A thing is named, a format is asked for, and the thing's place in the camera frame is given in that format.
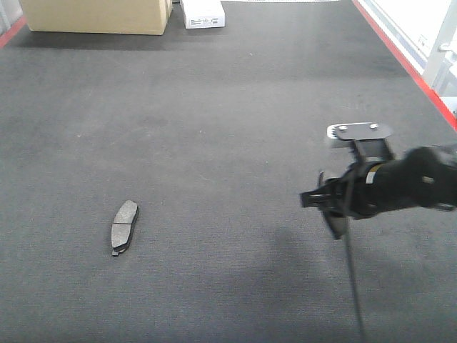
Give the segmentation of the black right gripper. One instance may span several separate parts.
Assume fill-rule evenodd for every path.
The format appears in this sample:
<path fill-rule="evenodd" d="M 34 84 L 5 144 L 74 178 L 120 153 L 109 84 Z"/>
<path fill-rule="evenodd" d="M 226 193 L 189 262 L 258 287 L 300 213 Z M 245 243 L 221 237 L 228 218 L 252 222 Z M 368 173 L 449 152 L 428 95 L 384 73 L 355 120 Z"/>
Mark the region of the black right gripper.
<path fill-rule="evenodd" d="M 300 193 L 301 206 L 315 207 L 335 217 L 354 219 L 368 219 L 385 212 L 382 203 L 371 198 L 374 184 L 366 181 L 374 180 L 369 174 L 375 174 L 382 165 L 379 161 L 362 166 L 353 163 L 339 177 L 321 170 L 317 188 Z"/>

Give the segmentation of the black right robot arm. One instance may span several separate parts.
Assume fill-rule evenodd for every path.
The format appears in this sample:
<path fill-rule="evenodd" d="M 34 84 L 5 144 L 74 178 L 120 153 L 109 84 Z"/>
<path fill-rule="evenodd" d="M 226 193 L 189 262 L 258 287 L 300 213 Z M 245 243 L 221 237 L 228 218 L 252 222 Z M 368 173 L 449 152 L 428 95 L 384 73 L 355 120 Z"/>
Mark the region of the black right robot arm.
<path fill-rule="evenodd" d="M 367 219 L 414 207 L 456 207 L 456 144 L 420 146 L 404 158 L 352 166 L 313 191 L 300 194 L 303 208 Z"/>

